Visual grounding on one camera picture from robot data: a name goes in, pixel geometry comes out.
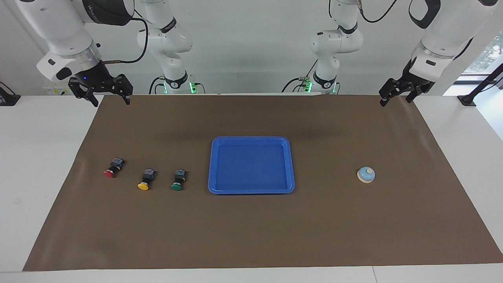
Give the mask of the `yellow push button switch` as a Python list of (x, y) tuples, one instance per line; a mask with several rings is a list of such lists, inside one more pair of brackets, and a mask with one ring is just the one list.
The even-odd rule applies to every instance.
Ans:
[(137, 185), (140, 190), (149, 190), (149, 186), (152, 181), (156, 178), (156, 171), (150, 168), (144, 170), (141, 182)]

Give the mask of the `black angled stand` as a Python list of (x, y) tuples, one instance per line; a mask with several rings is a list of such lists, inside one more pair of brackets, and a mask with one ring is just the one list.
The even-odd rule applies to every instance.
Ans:
[(501, 76), (501, 79), (503, 79), (503, 63), (501, 63), (490, 75), (488, 75), (474, 90), (472, 90), (469, 94), (464, 95), (464, 96), (458, 96), (458, 100), (463, 106), (467, 107), (475, 107), (476, 104), (474, 103), (475, 97), (485, 91), (488, 90), (489, 88), (487, 87), (488, 85), (492, 84), (492, 82)]

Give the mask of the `white power strip box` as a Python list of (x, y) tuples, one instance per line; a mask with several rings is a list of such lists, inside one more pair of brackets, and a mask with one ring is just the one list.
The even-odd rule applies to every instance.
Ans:
[(72, 96), (73, 93), (68, 86), (44, 86), (43, 91), (50, 96)]

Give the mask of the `light blue desk bell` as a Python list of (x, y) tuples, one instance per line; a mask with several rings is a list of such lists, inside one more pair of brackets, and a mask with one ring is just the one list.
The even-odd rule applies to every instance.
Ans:
[(359, 181), (361, 181), (365, 184), (369, 184), (372, 181), (374, 181), (375, 177), (376, 177), (376, 173), (373, 168), (362, 167), (357, 171), (357, 178), (359, 179)]

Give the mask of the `blue plastic tray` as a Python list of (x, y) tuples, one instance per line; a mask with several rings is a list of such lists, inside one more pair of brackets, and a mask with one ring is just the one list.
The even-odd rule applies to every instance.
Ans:
[(287, 195), (296, 186), (290, 143), (282, 136), (214, 138), (208, 173), (214, 195)]

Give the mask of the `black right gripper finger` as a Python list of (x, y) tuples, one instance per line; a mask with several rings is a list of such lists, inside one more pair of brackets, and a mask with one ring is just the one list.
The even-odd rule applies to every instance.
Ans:
[(118, 95), (120, 95), (125, 104), (130, 104), (130, 96), (133, 93), (133, 85), (129, 82), (129, 79), (124, 74), (120, 74), (117, 77), (117, 90)]
[(85, 99), (91, 102), (93, 106), (97, 107), (99, 102), (94, 95), (94, 88), (91, 86), (84, 86), (76, 77), (70, 77), (69, 88), (77, 99)]

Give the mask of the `red push button switch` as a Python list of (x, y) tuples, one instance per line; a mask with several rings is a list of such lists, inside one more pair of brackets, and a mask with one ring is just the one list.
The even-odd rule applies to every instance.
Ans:
[(125, 161), (122, 158), (115, 158), (111, 161), (110, 167), (104, 170), (104, 174), (109, 178), (114, 178), (115, 175), (122, 170)]

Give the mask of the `black table clamp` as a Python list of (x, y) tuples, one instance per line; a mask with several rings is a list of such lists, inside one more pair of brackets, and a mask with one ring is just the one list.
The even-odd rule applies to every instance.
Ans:
[(14, 106), (21, 95), (16, 94), (9, 86), (0, 81), (0, 106)]

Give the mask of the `green push button switch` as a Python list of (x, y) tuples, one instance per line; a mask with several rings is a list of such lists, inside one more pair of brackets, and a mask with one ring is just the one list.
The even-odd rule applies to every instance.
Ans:
[(187, 172), (185, 169), (177, 169), (174, 174), (174, 183), (171, 184), (171, 189), (176, 191), (183, 190), (183, 183), (186, 181)]

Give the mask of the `brown table mat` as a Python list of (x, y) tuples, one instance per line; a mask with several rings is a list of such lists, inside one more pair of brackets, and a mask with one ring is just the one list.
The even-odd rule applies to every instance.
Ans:
[[(106, 96), (24, 271), (503, 262), (417, 107), (378, 101), (136, 96), (126, 106)], [(286, 137), (295, 190), (211, 193), (219, 136)], [(125, 165), (109, 178), (115, 158)], [(374, 181), (359, 181), (362, 167)], [(144, 191), (147, 168), (156, 178)]]

